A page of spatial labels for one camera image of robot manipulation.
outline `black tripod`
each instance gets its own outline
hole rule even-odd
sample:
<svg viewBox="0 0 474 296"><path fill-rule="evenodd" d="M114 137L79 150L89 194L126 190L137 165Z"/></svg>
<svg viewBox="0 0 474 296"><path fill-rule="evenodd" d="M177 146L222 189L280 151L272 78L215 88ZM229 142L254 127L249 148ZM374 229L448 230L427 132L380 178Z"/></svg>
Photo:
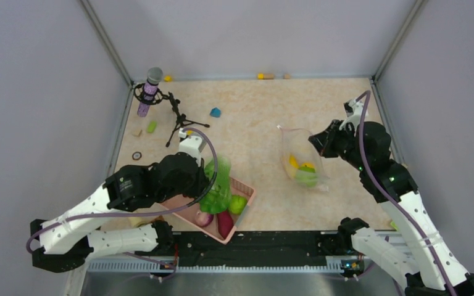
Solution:
<svg viewBox="0 0 474 296"><path fill-rule="evenodd" d="M166 142L166 147L170 146L170 142L172 141L173 135L175 134L176 131L178 131L180 128L184 128L185 126L189 125L202 125L205 128L209 128L210 125L207 123L200 123L196 121L192 121L186 118L186 114L181 114L179 112L179 104L181 101L173 97L173 94L171 92L168 92L168 94L163 94L160 89L157 90L157 94L159 94L160 98L154 99L154 100L146 100L145 97L145 92L143 89L144 84L139 84L135 87L134 91L137 89L141 89L141 92L137 95L135 95L135 98L146 105L157 105L158 103L162 102L163 100L168 100L170 101L170 104L172 105L172 111L175 113L175 116L177 119L175 120L175 127L172 130L172 134L170 135L170 138L168 139L168 142Z"/></svg>

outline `tabletop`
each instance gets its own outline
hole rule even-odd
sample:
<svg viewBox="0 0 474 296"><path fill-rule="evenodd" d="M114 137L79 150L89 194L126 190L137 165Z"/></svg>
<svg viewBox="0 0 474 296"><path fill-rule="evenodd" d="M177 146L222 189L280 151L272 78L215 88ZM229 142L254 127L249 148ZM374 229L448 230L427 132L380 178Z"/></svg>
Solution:
<svg viewBox="0 0 474 296"><path fill-rule="evenodd" d="M322 159L329 177L328 192L304 189L288 178L281 163L281 132L286 128L323 131L333 119L345 119L343 103L371 89L367 78L180 81L161 83L163 93L172 92L181 101L179 109L190 120L208 123L194 125L208 135L219 155L231 161L230 175L255 188L257 195L239 226L241 231L336 230L340 221L359 217L374 229L391 229L389 216L362 187L359 173L340 158ZM177 134L166 148L175 126L175 115L168 102L151 106L146 117L137 115L139 102L131 105L118 154L116 170L128 164L148 165L178 151ZM220 118L209 116L212 108ZM153 120L157 128L147 133ZM374 99L368 106L367 120L381 122ZM140 136L133 131L142 129ZM142 158L132 159L134 152ZM209 158L208 148L203 157ZM159 204L137 212L161 210ZM193 231L173 215L165 220L174 231ZM106 223L103 229L129 228L126 218Z"/></svg>

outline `green toy in bag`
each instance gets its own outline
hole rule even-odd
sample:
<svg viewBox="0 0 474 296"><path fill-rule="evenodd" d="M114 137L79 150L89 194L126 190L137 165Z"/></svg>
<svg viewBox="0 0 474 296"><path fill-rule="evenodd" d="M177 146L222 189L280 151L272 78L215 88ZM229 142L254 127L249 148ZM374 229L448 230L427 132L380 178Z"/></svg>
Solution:
<svg viewBox="0 0 474 296"><path fill-rule="evenodd" d="M231 187L230 187L230 160L226 157L217 157L218 170L215 183L201 199L201 211L210 214L218 214L224 212L231 203ZM204 174L208 179L212 179L214 175L215 164L212 159L205 167Z"/></svg>

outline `white wall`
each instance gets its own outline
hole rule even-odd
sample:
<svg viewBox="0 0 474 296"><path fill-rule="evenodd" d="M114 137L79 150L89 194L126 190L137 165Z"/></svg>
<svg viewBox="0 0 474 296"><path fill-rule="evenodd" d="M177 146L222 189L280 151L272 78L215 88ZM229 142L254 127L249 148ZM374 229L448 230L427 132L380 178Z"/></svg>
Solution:
<svg viewBox="0 0 474 296"><path fill-rule="evenodd" d="M92 0L128 72L179 79L371 75L413 0Z"/></svg>
<svg viewBox="0 0 474 296"><path fill-rule="evenodd" d="M29 223L106 174L127 87L77 1L0 0L0 295L60 295L31 267Z"/></svg>
<svg viewBox="0 0 474 296"><path fill-rule="evenodd" d="M380 86L432 220L474 272L474 1L429 1Z"/></svg>

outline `pink basket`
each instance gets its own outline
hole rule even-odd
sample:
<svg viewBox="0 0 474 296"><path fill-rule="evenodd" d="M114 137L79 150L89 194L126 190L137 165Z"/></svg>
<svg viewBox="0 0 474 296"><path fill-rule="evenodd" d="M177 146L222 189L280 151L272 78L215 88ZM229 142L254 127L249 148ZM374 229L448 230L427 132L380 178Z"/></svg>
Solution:
<svg viewBox="0 0 474 296"><path fill-rule="evenodd" d="M214 219L215 220L214 222L212 222L210 225L204 228L200 228L199 226L195 225L195 222L194 222L195 214L197 213L200 207L198 203L180 212L176 212L173 214L181 218L182 220L186 221L187 223L193 225L198 230L213 237L216 241L222 244L227 244L230 241L233 234L235 233L235 231L237 230L237 228L239 227L239 224L241 224L241 222L243 221L243 218L246 215L246 212L248 211L249 206L253 203L253 200L255 199L255 194L256 194L255 189L243 184L242 182L232 177L230 177L230 186L231 186L232 194L238 194L245 197L246 199L248 199L248 203L246 204L243 212L240 215L231 214L231 218L233 219L233 228L231 229L226 239L223 238L217 230L217 219ZM176 197L172 197L171 199L168 199L167 201L163 202L161 205L165 207L166 209L171 209L171 208L177 208L182 205L185 205L190 201L192 201L192 199L184 198L182 195L178 195Z"/></svg>

